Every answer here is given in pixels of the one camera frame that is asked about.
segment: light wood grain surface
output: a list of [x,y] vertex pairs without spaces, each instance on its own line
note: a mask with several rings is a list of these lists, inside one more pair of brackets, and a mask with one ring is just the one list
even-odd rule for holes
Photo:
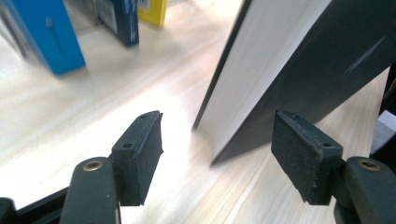
[[[141,24],[125,49],[103,27],[78,29],[87,67],[54,77],[0,38],[0,196],[21,208],[68,185],[85,159],[108,156],[140,114],[163,115],[163,150],[145,206],[123,223],[333,223],[332,206],[303,203],[270,147],[210,167],[207,138],[191,126],[231,31],[237,1],[174,1],[165,28]],[[318,123],[367,155],[384,73]]]

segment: book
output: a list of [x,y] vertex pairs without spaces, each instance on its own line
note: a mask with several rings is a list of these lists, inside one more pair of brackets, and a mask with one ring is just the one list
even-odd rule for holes
[[26,41],[53,74],[61,76],[85,66],[63,1],[3,0],[0,3],[23,35],[16,39]]
[[2,36],[8,44],[16,50],[16,52],[26,57],[26,51],[28,47],[26,41],[23,38],[23,34],[19,29],[16,22],[12,19],[11,15],[6,8],[0,4],[0,36]]
[[156,27],[163,27],[167,0],[137,0],[139,20],[146,21]]
[[64,0],[64,4],[76,33],[101,24],[96,0]]
[[99,20],[126,46],[139,43],[135,0],[95,1]]
[[276,110],[316,122],[396,61],[396,2],[245,4],[194,123],[213,163],[271,142]]

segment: white book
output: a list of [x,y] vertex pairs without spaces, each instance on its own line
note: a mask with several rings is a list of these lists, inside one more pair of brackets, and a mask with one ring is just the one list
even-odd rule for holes
[[245,2],[247,13],[239,15],[243,17],[241,26],[234,41],[229,40],[233,44],[227,60],[200,121],[200,116],[197,118],[199,123],[195,123],[196,128],[212,140],[214,157],[231,139],[329,3],[330,0]]

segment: screw hole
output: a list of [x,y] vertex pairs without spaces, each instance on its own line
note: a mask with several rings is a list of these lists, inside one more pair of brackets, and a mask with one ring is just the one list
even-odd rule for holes
[[371,171],[381,170],[381,167],[373,161],[359,161],[359,166]]
[[130,144],[130,143],[127,143],[127,144],[123,145],[124,148],[128,148],[128,147],[131,147],[131,146],[132,146],[132,144]]
[[89,168],[96,168],[98,166],[99,166],[99,162],[97,162],[97,161],[93,161],[93,162],[88,164]]

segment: clamp jaw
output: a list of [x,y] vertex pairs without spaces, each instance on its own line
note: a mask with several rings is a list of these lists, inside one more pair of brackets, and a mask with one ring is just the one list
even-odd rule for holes
[[112,148],[76,166],[70,186],[16,211],[0,198],[0,224],[116,224],[121,206],[144,204],[163,153],[159,111],[138,117]]
[[310,122],[276,111],[272,153],[303,201],[337,200],[337,223],[396,223],[396,176],[380,161],[341,159],[343,147]]

